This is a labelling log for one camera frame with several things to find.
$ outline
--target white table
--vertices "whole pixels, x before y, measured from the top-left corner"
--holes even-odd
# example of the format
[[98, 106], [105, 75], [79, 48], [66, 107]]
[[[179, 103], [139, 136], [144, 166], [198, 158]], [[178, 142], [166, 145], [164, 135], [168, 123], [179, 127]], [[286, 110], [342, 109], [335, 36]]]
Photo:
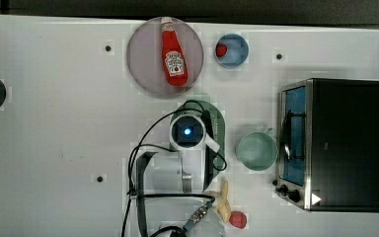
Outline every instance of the white table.
[[[131, 82], [125, 48], [141, 23], [0, 16], [0, 78], [10, 92], [0, 111], [0, 236], [119, 236], [128, 154], [185, 100], [150, 98]], [[206, 93], [222, 111], [229, 168], [219, 179], [229, 180], [234, 209], [249, 215], [249, 228], [228, 225], [228, 236], [379, 236], [379, 213], [304, 212], [273, 193], [275, 167], [251, 172], [234, 154], [243, 135], [276, 126], [281, 86], [379, 80], [379, 30], [190, 25], [205, 59], [187, 96]], [[249, 61], [223, 69], [213, 48], [235, 32], [249, 41]], [[148, 141], [167, 141], [167, 126]], [[101, 174], [105, 182], [92, 182]]]

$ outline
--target oven knob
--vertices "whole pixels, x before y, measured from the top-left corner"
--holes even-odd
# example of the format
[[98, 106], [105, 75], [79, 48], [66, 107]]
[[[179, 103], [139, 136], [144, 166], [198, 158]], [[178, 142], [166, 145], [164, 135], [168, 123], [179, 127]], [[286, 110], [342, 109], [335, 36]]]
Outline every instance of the oven knob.
[[283, 197], [287, 196], [288, 187], [286, 185], [281, 185], [279, 188], [275, 189], [278, 193], [280, 193]]
[[290, 198], [294, 202], [298, 202], [300, 200], [300, 193], [298, 190], [287, 192], [288, 198]]

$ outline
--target ketchup bottle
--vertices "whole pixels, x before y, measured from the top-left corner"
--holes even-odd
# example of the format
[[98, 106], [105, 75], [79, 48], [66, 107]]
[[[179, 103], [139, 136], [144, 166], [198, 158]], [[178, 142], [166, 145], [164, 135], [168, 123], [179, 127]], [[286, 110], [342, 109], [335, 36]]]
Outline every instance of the ketchup bottle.
[[162, 24], [162, 59], [166, 79], [172, 86], [184, 86], [189, 77], [183, 50], [174, 31], [172, 19], [164, 17]]

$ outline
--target oven door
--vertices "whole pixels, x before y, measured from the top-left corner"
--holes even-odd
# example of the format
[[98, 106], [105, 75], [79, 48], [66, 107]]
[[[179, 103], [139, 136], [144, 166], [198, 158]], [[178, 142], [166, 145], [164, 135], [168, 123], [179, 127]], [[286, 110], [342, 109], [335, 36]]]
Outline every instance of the oven door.
[[[305, 205], [306, 154], [306, 84], [296, 84], [281, 92], [279, 135], [279, 196], [301, 208]], [[297, 193], [300, 198], [292, 198]]]

